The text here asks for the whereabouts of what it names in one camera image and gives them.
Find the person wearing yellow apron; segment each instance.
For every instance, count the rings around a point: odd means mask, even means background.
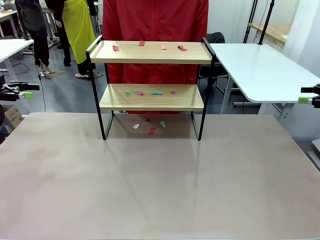
[[[54,13],[55,23],[61,28],[64,23],[66,35],[72,48],[79,73],[77,78],[87,79],[89,64],[86,49],[95,41],[95,33],[89,12],[97,15],[94,0],[45,0],[47,7]],[[92,65],[93,74],[98,75]]]

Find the black pole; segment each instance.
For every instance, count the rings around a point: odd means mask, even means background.
[[[275,0],[272,0],[271,3],[270,3],[269,12],[268,12],[268,15],[266,16],[264,28],[263,28],[263,31],[262,31],[262,34],[261,34],[261,38],[260,38],[260,41],[259,41],[258,45],[262,45],[262,42],[264,41],[264,38],[265,38],[265,35],[266,35],[266,31],[267,31],[267,27],[268,27],[268,24],[269,24],[270,17],[271,17],[272,10],[273,10],[274,6],[275,6]]]
[[[253,0],[251,13],[250,13],[250,18],[249,18],[249,21],[248,21],[248,25],[246,26],[246,31],[245,31],[245,35],[244,35],[244,40],[243,40],[244,44],[246,44],[247,41],[248,41],[248,37],[249,37],[249,34],[250,34],[250,29],[251,29],[249,24],[252,24],[252,22],[254,20],[256,9],[257,9],[257,4],[258,4],[258,0]]]
[[[29,40],[29,37],[28,37],[28,34],[27,34],[27,30],[26,30],[26,27],[25,27],[25,23],[24,23],[22,15],[21,15],[21,8],[20,8],[20,4],[19,4],[18,0],[15,1],[15,8],[16,8],[16,11],[17,11],[17,14],[18,14],[18,18],[19,18],[19,21],[20,21],[20,24],[21,24],[21,28],[22,28],[24,39],[25,40]]]

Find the table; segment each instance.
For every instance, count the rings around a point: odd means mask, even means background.
[[[15,24],[14,24],[14,21],[13,21],[13,14],[16,14],[17,11],[12,11],[12,12],[8,12],[8,13],[1,13],[0,12],[0,23],[3,23],[4,21],[10,21],[10,24],[11,24],[11,27],[12,27],[12,30],[13,30],[13,34],[14,34],[14,37],[16,39],[18,39],[18,34],[17,34],[17,30],[16,30],[16,27],[15,27]],[[4,37],[4,33],[2,32],[2,29],[1,29],[1,25],[0,25],[0,34],[1,34],[1,37]]]
[[[258,40],[261,37],[261,33],[264,29],[264,24],[259,23],[250,23],[249,26],[258,31],[257,38]],[[265,37],[263,43],[271,46],[279,52],[283,51],[285,44],[287,42],[286,37],[290,34],[291,24],[287,23],[269,23],[265,32]]]
[[[26,48],[27,46],[33,44],[33,40],[24,40],[24,39],[3,39],[0,40],[0,63],[4,62],[9,72],[11,81],[17,82],[17,76],[15,71],[10,63],[9,57],[19,52],[20,50]],[[31,113],[31,108],[26,99],[22,101],[25,109],[28,113]]]
[[[189,115],[148,117],[103,141],[94,113],[31,113],[0,145],[0,238],[320,236],[320,173],[273,117],[208,115],[201,142]]]
[[[320,79],[266,44],[210,45],[229,74],[221,114],[226,112],[234,82],[250,102],[262,104],[260,114],[266,104],[273,104],[281,112],[280,120],[287,118],[299,97],[316,96],[301,93],[301,87],[315,86]]]

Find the orange paper scrap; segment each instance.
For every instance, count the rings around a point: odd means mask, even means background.
[[[119,52],[119,51],[120,51],[120,50],[119,50],[119,47],[116,46],[116,45],[113,45],[113,50],[116,51],[116,52]]]
[[[141,40],[139,43],[139,47],[143,47],[145,44],[146,44],[146,42]]]
[[[180,49],[182,52],[188,51],[188,49],[184,48],[184,46],[179,45],[178,49]]]

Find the black pants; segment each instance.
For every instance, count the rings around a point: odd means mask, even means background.
[[[67,65],[67,64],[71,63],[70,43],[69,43],[69,40],[68,40],[68,36],[67,36],[67,33],[66,33],[64,22],[62,21],[61,24],[62,24],[62,27],[56,26],[56,30],[57,30],[58,37],[60,39],[61,46],[62,46],[63,53],[64,53],[63,64]]]
[[[87,60],[85,60],[82,63],[77,64],[78,71],[81,75],[87,75],[89,71],[89,64]],[[92,69],[96,69],[96,65],[94,63],[91,63]]]
[[[32,31],[27,29],[29,34],[31,35],[31,38],[33,39],[33,51],[34,51],[34,58],[35,58],[35,64],[40,66],[41,62],[49,66],[49,47],[48,47],[48,41],[46,37],[39,37],[36,31]]]

